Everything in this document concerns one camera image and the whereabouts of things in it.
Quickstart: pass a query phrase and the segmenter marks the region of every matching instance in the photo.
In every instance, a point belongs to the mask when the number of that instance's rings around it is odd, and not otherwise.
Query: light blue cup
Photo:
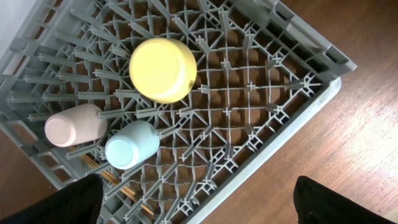
[[[106,142],[105,156],[113,167],[129,169],[154,155],[159,144],[159,135],[153,125],[134,121]]]

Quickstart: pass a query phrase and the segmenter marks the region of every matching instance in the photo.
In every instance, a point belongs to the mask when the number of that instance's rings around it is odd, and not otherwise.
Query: black object
[[[293,199],[298,224],[394,224],[305,176],[298,177]]]
[[[102,180],[98,174],[91,174],[29,208],[0,220],[0,224],[96,223],[102,198]]]

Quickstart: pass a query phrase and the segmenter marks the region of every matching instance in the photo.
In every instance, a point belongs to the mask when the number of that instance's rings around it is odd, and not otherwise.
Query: wooden floor
[[[358,64],[339,94],[205,223],[297,223],[307,175],[380,215],[398,206],[398,1],[286,0]],[[0,135],[0,218],[55,189]]]

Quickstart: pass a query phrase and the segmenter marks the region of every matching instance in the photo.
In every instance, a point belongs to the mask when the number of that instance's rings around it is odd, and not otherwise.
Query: pink cup
[[[68,147],[102,137],[106,131],[106,120],[101,120],[101,109],[84,104],[52,115],[45,122],[47,139],[58,147]]]

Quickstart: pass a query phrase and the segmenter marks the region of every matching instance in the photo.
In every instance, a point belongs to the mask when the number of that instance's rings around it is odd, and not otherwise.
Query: wooden surface
[[[358,69],[205,223],[297,223],[292,194],[300,175],[386,215],[398,205],[398,1],[284,2]],[[55,189],[3,134],[0,142],[4,218]]]

